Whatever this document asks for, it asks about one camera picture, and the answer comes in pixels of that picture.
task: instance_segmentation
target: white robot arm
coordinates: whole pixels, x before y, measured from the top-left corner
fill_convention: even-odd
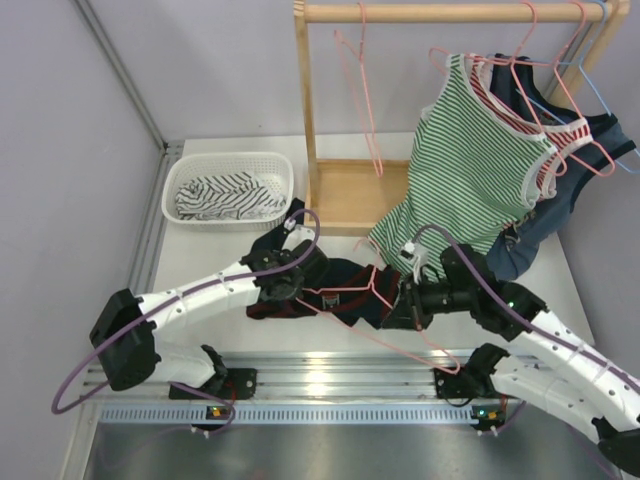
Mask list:
[[[252,253],[182,287],[138,297],[128,290],[114,294],[91,332],[94,347],[103,347],[99,358],[111,388],[125,390],[153,380],[179,382],[215,395],[229,373],[220,356],[206,345],[172,343],[172,336],[233,308],[295,299],[303,287],[313,285],[326,273],[327,258],[302,230],[296,234],[290,239],[297,240],[285,244],[295,246],[291,250]],[[442,398],[504,394],[523,399],[581,431],[612,463],[640,476],[638,380],[572,333],[526,288],[492,279],[481,256],[462,247],[490,280],[494,295],[509,307],[505,310],[469,275],[457,261],[457,250],[447,249],[441,256],[447,280],[416,284],[412,276],[404,279],[382,328],[427,328],[436,313],[469,311],[482,328],[533,354],[545,369],[527,366],[506,350],[485,344],[457,375],[442,377],[437,372],[443,380],[438,382]],[[528,326],[516,322],[513,312],[530,322]],[[109,337],[140,316],[146,320],[104,348]]]

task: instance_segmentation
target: gray wall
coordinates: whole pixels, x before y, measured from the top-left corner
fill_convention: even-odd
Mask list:
[[[124,286],[158,163],[71,2],[0,2],[0,478],[57,478],[49,406]]]
[[[625,133],[640,144],[640,5],[633,9],[607,55],[593,72],[607,105]],[[584,87],[585,113],[602,109]],[[640,170],[635,153],[623,159]],[[640,376],[640,176],[621,168],[609,178],[595,178],[581,194],[561,234],[597,346],[635,376]]]
[[[444,3],[474,2],[483,0]],[[167,139],[303,133],[292,0],[92,0],[92,4]],[[316,128],[318,133],[359,132],[333,39],[335,27],[310,27]],[[339,28],[358,44],[359,25]],[[443,78],[427,60],[430,47],[512,52],[528,28],[369,25],[366,64],[378,131],[413,130],[420,108],[437,98]],[[528,51],[551,57],[572,31],[572,25],[542,25]],[[351,54],[347,58],[359,82],[357,62]],[[544,84],[549,72],[539,73]]]

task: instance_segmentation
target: white laundry basket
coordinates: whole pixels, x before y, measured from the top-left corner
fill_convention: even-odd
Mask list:
[[[255,173],[275,193],[286,196],[282,211],[263,218],[241,220],[182,220],[176,210],[178,189],[190,180],[204,175]],[[246,232],[271,230],[284,220],[293,200],[293,167],[284,155],[273,152],[201,153],[178,160],[164,184],[162,213],[172,223],[192,230],[209,232]]]

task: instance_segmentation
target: wooden clothing rack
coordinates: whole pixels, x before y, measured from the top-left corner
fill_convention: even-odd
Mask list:
[[[630,10],[631,0],[609,0],[606,3],[607,23],[594,39],[584,61],[590,71],[598,62],[609,42]],[[582,11],[571,3],[535,4],[539,23],[580,22]],[[432,5],[365,5],[367,23],[529,23],[531,9],[525,4],[432,4]],[[604,12],[595,3],[584,4],[587,21],[592,25],[580,47],[598,34],[598,22]],[[294,19],[298,45],[298,63],[304,111],[304,131],[307,142],[309,182],[307,208],[320,217],[325,235],[364,236],[394,206],[407,191],[409,161],[383,161],[384,176],[378,178],[371,160],[319,159],[316,155],[311,94],[311,58],[309,55],[310,23],[361,23],[360,6],[308,5],[295,0]],[[574,94],[582,86],[583,77],[577,67],[569,67],[562,76]],[[551,101],[563,103],[560,87],[554,90]]]

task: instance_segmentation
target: striped shirt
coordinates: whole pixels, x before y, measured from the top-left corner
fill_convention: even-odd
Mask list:
[[[557,151],[546,135],[514,130],[482,103],[464,55],[451,55],[447,65],[443,91],[414,135],[407,196],[369,234],[387,263],[404,274],[412,265],[400,250],[427,223],[486,254],[504,225],[535,206],[536,176]],[[442,275],[439,257],[449,244],[431,231],[420,243]]]
[[[511,126],[511,128],[523,133],[538,133],[540,127],[537,124],[513,115],[500,105],[499,101],[489,91],[483,76],[483,71],[485,73],[488,72],[486,68],[488,64],[482,62],[480,58],[481,57],[474,59],[473,65],[471,65],[470,82],[473,92],[482,103],[490,108],[500,120]],[[587,143],[593,141],[586,118],[578,118],[566,125],[543,125],[542,128],[551,143],[556,146],[562,158],[567,158],[570,153],[575,152]],[[538,188],[540,188],[540,200],[556,196],[556,172],[561,164],[558,155],[554,155],[545,162],[544,166],[538,172],[536,183]]]
[[[176,193],[176,211],[182,220],[244,220],[274,215],[286,205],[250,172],[196,177]]]

